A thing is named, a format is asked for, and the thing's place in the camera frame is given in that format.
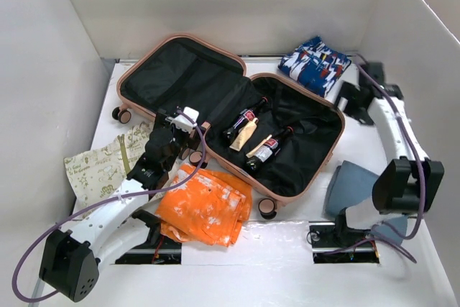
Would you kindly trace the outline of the grey-blue cloth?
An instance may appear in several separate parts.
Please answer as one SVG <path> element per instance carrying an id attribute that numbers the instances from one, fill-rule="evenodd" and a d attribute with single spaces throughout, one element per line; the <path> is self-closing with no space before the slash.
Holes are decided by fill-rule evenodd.
<path id="1" fill-rule="evenodd" d="M 413 239 L 419 222 L 408 229 L 408 214 L 418 211 L 418 197 L 409 184 L 411 164 L 392 160 L 380 176 L 349 161 L 337 167 L 327 187 L 325 212 L 334 217 L 336 228 L 366 230 L 393 245 Z"/>

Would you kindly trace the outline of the beige cosmetic tube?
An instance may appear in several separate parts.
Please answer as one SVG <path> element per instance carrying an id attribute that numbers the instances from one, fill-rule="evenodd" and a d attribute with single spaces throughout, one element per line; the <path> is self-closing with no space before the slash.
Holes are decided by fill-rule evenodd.
<path id="1" fill-rule="evenodd" d="M 258 121 L 259 120 L 257 117 L 249 121 L 238 133 L 236 139 L 231 143 L 229 148 L 239 152 L 243 148 L 243 146 L 248 142 L 251 136 L 254 134 L 257 128 Z"/>

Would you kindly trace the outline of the orange white tie-dye garment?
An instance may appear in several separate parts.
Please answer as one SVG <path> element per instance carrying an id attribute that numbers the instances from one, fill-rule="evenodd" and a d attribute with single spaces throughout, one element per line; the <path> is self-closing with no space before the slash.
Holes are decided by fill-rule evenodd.
<path id="1" fill-rule="evenodd" d="M 229 247 L 236 243 L 252 210 L 252 187 L 224 172 L 200 169 L 168 191 L 155 216 L 162 235 L 176 242 Z"/>

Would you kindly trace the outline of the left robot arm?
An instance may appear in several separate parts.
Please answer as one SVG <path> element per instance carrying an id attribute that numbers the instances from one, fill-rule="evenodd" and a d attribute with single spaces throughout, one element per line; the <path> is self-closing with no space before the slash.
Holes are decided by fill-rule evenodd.
<path id="1" fill-rule="evenodd" d="M 197 128 L 198 115 L 190 107 L 172 116 L 161 114 L 144 153 L 112 196 L 68 230 L 54 229 L 47 236 L 41 280 L 77 303 L 94 289 L 105 266 L 132 247 L 158 243 L 157 219 L 142 207 L 151 196 L 165 191 L 169 172 Z"/>

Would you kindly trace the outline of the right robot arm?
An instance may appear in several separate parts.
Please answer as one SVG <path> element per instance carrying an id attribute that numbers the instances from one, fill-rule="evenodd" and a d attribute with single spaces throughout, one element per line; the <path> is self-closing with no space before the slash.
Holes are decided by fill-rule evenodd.
<path id="1" fill-rule="evenodd" d="M 398 85 L 386 83 L 384 65 L 364 61 L 357 69 L 359 84 L 342 83 L 336 100 L 346 99 L 346 115 L 376 126 L 387 167 L 370 197 L 340 210 L 332 236 L 348 245 L 359 232 L 386 226 L 399 238 L 412 239 L 433 204 L 444 166 L 430 159 L 418 143 L 405 113 L 403 93 Z"/>

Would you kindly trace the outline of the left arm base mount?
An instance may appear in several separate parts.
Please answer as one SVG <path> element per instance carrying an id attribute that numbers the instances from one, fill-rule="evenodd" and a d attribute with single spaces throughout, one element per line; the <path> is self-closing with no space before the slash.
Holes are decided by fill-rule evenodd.
<path id="1" fill-rule="evenodd" d="M 138 245 L 119 259 L 116 265 L 179 265 L 182 257 L 182 244 L 151 232 L 144 244 Z"/>

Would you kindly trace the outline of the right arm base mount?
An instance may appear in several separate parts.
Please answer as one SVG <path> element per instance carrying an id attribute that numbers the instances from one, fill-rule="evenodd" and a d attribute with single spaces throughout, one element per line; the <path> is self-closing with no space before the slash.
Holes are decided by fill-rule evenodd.
<path id="1" fill-rule="evenodd" d="M 339 231 L 332 221 L 312 221 L 306 240 L 311 246 L 314 264 L 379 264 L 374 241 L 366 230 Z"/>

